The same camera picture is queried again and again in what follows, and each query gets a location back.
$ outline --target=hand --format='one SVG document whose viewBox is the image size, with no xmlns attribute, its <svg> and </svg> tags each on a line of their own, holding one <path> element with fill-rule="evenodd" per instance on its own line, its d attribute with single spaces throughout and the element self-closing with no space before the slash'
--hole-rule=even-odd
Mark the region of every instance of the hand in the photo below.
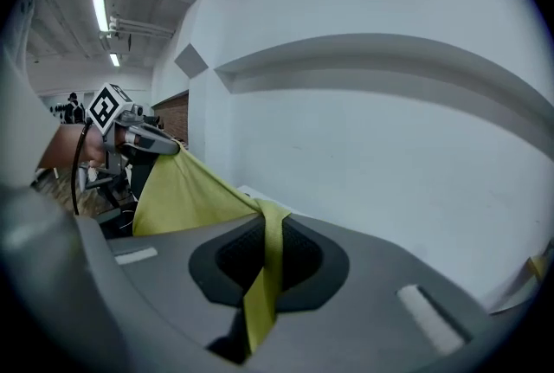
<svg viewBox="0 0 554 373">
<path fill-rule="evenodd" d="M 120 146 L 125 142 L 125 128 L 116 124 L 115 126 L 115 145 Z M 85 137 L 83 144 L 83 160 L 89 161 L 91 167 L 100 167 L 105 160 L 106 150 L 104 149 L 104 140 L 100 130 L 96 125 L 91 125 Z"/>
</svg>

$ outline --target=black cable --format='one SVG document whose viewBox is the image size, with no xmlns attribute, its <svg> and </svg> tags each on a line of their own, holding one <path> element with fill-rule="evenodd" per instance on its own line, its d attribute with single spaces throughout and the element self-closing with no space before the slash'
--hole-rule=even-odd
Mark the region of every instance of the black cable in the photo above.
<svg viewBox="0 0 554 373">
<path fill-rule="evenodd" d="M 85 137 L 87 136 L 88 129 L 93 123 L 92 119 L 87 119 L 87 123 L 81 131 L 79 136 L 79 142 L 77 142 L 77 148 L 75 149 L 75 157 L 73 159 L 73 167 L 71 167 L 71 199 L 73 201 L 73 210 L 76 215 L 79 214 L 79 208 L 77 207 L 77 193 L 75 190 L 75 179 L 77 178 L 77 168 L 79 167 L 79 156 L 81 155 L 81 148 L 85 142 Z"/>
</svg>

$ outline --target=floor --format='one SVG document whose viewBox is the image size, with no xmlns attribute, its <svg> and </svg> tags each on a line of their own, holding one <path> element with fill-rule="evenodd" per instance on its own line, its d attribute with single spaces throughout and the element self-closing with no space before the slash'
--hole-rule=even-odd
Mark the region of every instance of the floor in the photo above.
<svg viewBox="0 0 554 373">
<path fill-rule="evenodd" d="M 46 196 L 55 199 L 64 209 L 73 213 L 73 203 L 71 201 L 71 169 L 58 169 L 59 179 L 55 178 L 54 172 L 48 170 L 44 172 L 33 184 L 33 188 Z M 81 193 L 77 184 L 77 207 L 80 215 L 94 217 L 105 211 L 113 209 L 112 204 L 100 196 L 97 190 L 86 190 Z M 116 199 L 126 202 L 128 199 L 121 199 L 120 195 L 114 194 Z"/>
</svg>

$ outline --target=ceiling light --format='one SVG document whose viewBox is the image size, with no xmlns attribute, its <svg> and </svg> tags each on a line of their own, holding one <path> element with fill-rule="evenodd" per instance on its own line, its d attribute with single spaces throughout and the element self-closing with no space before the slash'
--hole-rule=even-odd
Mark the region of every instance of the ceiling light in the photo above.
<svg viewBox="0 0 554 373">
<path fill-rule="evenodd" d="M 115 67 L 119 67 L 119 59 L 118 56 L 115 53 L 111 53 L 110 57 L 112 58 L 113 65 Z"/>
<path fill-rule="evenodd" d="M 106 3 L 104 0 L 93 0 L 94 12 L 100 31 L 108 31 L 106 19 Z"/>
</svg>

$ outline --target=yellow-green fabric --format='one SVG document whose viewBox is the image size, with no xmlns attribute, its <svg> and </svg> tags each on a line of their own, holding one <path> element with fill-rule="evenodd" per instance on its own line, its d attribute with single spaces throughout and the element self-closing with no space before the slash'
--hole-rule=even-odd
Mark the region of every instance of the yellow-green fabric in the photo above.
<svg viewBox="0 0 554 373">
<path fill-rule="evenodd" d="M 244 296 L 250 350 L 275 321 L 275 299 L 282 278 L 281 222 L 290 214 L 281 206 L 252 199 L 212 173 L 181 146 L 174 156 L 160 156 L 143 188 L 132 224 L 135 236 L 156 235 L 231 221 L 252 213 L 266 220 L 265 264 Z"/>
</svg>

